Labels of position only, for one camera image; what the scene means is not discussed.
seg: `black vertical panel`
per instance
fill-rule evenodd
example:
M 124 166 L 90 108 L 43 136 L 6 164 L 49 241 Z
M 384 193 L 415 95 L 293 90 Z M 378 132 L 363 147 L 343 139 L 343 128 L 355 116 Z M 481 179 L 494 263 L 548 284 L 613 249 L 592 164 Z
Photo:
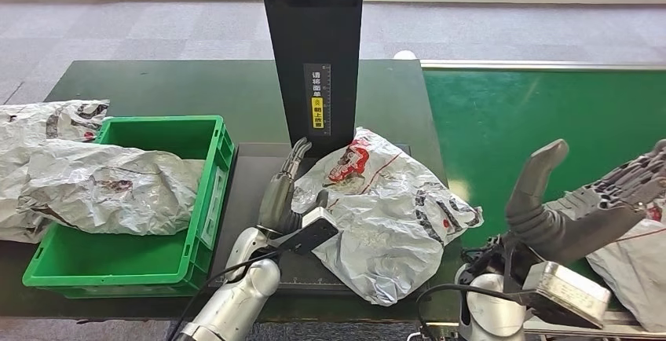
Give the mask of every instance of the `black vertical panel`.
M 314 157 L 348 145 L 354 132 L 362 0 L 264 3 L 291 143 L 308 137 Z

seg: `printed plastic bag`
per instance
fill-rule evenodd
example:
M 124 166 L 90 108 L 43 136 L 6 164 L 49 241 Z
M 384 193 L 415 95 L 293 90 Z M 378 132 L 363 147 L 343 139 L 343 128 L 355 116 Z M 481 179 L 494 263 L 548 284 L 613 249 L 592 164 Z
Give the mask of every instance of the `printed plastic bag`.
M 646 205 L 642 220 L 614 243 L 592 252 L 587 261 L 650 332 L 666 332 L 666 196 Z
M 108 100 L 0 105 L 0 240 L 38 243 L 48 222 L 17 214 L 30 154 L 49 138 L 91 141 L 106 115 Z
M 370 130 L 357 128 L 295 183 L 303 212 L 321 189 L 339 233 L 313 253 L 370 303 L 390 306 L 435 274 L 444 246 L 483 222 L 421 163 Z
M 203 160 L 51 139 L 33 152 L 17 210 L 87 233 L 187 229 Z

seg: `gray robotic hand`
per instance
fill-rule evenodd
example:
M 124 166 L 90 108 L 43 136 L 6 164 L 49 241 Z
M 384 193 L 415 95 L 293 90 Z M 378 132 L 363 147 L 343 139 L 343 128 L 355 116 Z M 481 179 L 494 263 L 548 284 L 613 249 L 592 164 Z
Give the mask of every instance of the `gray robotic hand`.
M 569 151 L 559 139 L 525 163 L 506 209 L 511 232 L 546 260 L 562 264 L 614 242 L 646 217 L 666 191 L 666 140 L 599 180 L 543 203 L 548 178 Z

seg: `yellow label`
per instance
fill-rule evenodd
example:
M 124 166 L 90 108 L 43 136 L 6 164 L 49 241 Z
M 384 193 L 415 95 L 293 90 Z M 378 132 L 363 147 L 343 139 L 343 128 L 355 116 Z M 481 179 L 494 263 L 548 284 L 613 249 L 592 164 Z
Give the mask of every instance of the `yellow label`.
M 324 99 L 321 97 L 312 98 L 313 105 L 313 128 L 324 128 Z

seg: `silver robotic arm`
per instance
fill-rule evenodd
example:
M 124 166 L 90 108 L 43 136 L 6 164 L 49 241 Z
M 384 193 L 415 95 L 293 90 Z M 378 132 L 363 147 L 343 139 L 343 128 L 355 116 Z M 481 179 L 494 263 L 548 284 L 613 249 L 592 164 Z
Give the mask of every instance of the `silver robotic arm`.
M 328 221 L 325 191 L 319 193 L 305 215 L 291 211 L 295 175 L 310 146 L 305 138 L 294 145 L 264 193 L 257 226 L 245 229 L 238 236 L 226 268 L 218 274 L 222 286 L 182 329 L 177 341 L 245 340 L 280 284 L 276 262 L 280 253 L 310 253 L 338 232 Z

